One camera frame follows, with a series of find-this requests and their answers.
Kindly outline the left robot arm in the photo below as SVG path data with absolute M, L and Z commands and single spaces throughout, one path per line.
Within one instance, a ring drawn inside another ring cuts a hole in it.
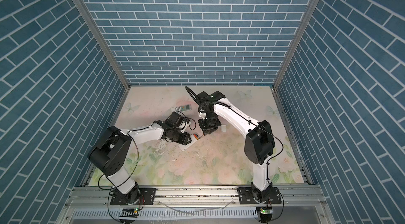
M 188 117 L 174 111 L 164 121 L 157 120 L 143 128 L 122 130 L 111 126 L 89 151 L 88 159 L 113 184 L 114 189 L 129 195 L 136 187 L 136 182 L 131 178 L 132 173 L 124 167 L 130 151 L 138 150 L 139 145 L 154 140 L 188 145 L 192 141 L 186 132 L 189 124 Z

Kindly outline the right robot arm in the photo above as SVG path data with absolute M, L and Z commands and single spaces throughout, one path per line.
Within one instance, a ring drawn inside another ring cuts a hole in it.
M 266 201 L 272 187 L 267 164 L 276 147 L 270 123 L 246 115 L 218 91 L 210 95 L 201 92 L 193 99 L 198 105 L 198 124 L 203 135 L 218 130 L 221 127 L 219 118 L 222 117 L 245 137 L 244 153 L 253 163 L 253 195 L 258 202 Z

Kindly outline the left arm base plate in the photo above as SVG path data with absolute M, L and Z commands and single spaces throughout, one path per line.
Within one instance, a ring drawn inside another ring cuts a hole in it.
M 133 189 L 128 194 L 123 194 L 118 189 L 110 192 L 110 205 L 112 206 L 145 206 L 153 205 L 156 195 L 156 188 Z

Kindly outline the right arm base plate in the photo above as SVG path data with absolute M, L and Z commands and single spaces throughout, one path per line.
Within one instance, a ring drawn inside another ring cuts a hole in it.
M 256 187 L 238 187 L 237 193 L 239 203 L 241 205 L 252 204 L 281 204 L 281 194 L 277 187 L 269 186 L 264 191 L 258 190 Z

